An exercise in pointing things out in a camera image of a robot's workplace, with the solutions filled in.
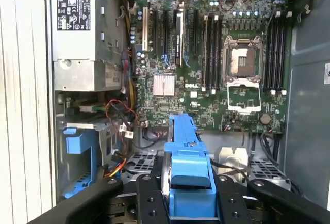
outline power supply label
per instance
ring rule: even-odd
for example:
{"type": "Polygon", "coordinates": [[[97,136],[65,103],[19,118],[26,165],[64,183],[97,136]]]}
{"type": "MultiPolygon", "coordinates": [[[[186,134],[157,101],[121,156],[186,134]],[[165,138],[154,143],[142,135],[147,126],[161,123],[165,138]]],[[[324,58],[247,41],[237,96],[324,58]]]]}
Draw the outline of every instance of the power supply label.
{"type": "Polygon", "coordinates": [[[57,0],[57,30],[91,29],[91,0],[57,0]]]}

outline connector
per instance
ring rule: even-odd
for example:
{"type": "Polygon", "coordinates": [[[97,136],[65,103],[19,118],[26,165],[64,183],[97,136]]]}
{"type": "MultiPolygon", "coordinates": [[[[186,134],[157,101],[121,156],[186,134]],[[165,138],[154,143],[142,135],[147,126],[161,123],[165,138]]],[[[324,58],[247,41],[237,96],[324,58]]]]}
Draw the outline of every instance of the connector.
{"type": "Polygon", "coordinates": [[[149,47],[149,8],[142,8],[142,50],[148,51],[149,47]]]}

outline white label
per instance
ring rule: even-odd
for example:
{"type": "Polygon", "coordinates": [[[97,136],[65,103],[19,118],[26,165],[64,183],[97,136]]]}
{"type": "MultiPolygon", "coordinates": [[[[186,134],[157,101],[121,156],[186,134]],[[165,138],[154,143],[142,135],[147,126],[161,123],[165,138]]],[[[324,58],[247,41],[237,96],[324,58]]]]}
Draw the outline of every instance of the white label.
{"type": "Polygon", "coordinates": [[[113,87],[121,85],[121,72],[112,64],[105,64],[105,86],[113,87]]]}
{"type": "Polygon", "coordinates": [[[330,84],[330,63],[325,64],[324,67],[324,84],[330,84]]]}

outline green circuit board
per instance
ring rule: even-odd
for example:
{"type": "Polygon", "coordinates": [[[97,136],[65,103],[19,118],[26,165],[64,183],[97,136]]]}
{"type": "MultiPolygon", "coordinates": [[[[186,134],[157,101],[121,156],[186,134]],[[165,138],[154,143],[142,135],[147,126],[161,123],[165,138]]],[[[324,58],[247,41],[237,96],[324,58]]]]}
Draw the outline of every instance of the green circuit board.
{"type": "Polygon", "coordinates": [[[276,5],[274,0],[136,1],[137,13],[131,17],[131,34],[134,38],[132,46],[137,53],[134,56],[135,86],[141,120],[148,120],[152,126],[166,126],[169,115],[189,113],[198,128],[203,130],[223,131],[230,126],[233,127],[230,130],[242,127],[249,132],[284,132],[287,104],[284,92],[289,81],[291,43],[291,20],[286,14],[289,8],[287,2],[276,5]],[[142,49],[143,7],[148,7],[149,12],[147,50],[142,49]],[[284,13],[284,16],[282,14],[275,18],[277,11],[284,13]],[[183,13],[184,17],[181,26],[181,59],[178,59],[177,54],[178,13],[183,13]],[[269,21],[272,19],[274,23],[282,22],[285,25],[276,29],[277,23],[272,25],[269,21]],[[238,46],[241,47],[238,48],[241,50],[236,49],[235,53],[244,49],[248,51],[256,37],[262,48],[250,50],[253,56],[247,60],[244,56],[238,56],[240,60],[235,61],[238,63],[236,65],[232,60],[234,50],[229,49],[225,54],[224,43],[228,36],[239,41],[238,46]],[[273,51],[275,57],[267,51],[273,51]],[[245,75],[247,78],[251,75],[260,76],[257,84],[259,88],[244,85],[228,88],[226,75],[235,74],[239,69],[248,73],[245,75]],[[155,75],[170,75],[175,81],[174,93],[155,95],[155,75]],[[275,82],[276,94],[271,94],[270,82],[275,82]],[[261,106],[261,110],[246,114],[228,110],[228,104],[242,109],[261,106]],[[260,117],[265,114],[270,118],[267,124],[260,121],[260,117]]]}

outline yellow wire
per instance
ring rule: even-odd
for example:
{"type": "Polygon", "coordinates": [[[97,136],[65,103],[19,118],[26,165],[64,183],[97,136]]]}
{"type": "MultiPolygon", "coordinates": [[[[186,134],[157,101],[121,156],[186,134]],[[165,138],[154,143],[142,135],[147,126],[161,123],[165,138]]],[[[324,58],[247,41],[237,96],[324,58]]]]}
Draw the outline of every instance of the yellow wire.
{"type": "Polygon", "coordinates": [[[113,171],[113,173],[112,174],[110,174],[110,176],[109,177],[113,177],[120,169],[122,169],[123,167],[124,167],[124,165],[126,164],[126,158],[124,158],[124,162],[120,165],[120,166],[118,166],[117,167],[117,169],[116,170],[114,170],[113,171]]]}

